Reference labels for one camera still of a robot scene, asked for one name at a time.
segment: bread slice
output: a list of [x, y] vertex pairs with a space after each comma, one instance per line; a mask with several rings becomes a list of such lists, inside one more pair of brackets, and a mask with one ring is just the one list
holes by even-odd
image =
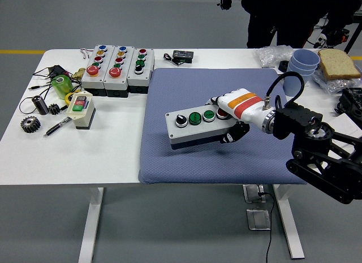
[[320, 66], [326, 80], [360, 78], [361, 73], [355, 67], [353, 60], [338, 49], [323, 49], [318, 52], [321, 58]]

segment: pen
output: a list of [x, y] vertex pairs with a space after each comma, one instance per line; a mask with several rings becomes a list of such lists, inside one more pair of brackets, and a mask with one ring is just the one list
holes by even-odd
[[62, 126], [64, 126], [66, 123], [70, 122], [72, 118], [66, 117], [64, 120], [62, 120], [60, 123], [57, 123], [55, 126], [53, 126], [51, 129], [49, 129], [43, 137], [48, 137], [51, 134], [53, 134], [56, 130], [60, 129]]

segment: metal cylinder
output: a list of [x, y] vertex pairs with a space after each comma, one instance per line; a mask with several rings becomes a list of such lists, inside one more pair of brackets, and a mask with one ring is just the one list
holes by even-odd
[[41, 97], [40, 95], [36, 95], [32, 98], [32, 101], [33, 101], [36, 109], [39, 111], [40, 115], [48, 114], [49, 109], [48, 109], [46, 103], [44, 102], [43, 97]]

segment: gear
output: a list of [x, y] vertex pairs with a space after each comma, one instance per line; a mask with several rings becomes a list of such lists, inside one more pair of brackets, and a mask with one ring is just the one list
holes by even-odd
[[40, 122], [36, 117], [30, 116], [23, 119], [20, 126], [26, 133], [34, 133], [39, 129]]
[[57, 104], [51, 104], [48, 109], [52, 115], [57, 115], [59, 112], [61, 112], [61, 109]]

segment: plastic bag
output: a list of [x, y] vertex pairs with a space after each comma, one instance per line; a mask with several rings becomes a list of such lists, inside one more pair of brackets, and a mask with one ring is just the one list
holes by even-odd
[[289, 61], [294, 49], [290, 46], [267, 46], [255, 49], [255, 53], [260, 60], [261, 67], [278, 67], [280, 61]]
[[320, 67], [314, 72], [312, 79], [328, 94], [334, 94], [342, 91], [344, 88], [361, 88], [362, 79], [335, 79], [326, 81], [323, 71]]

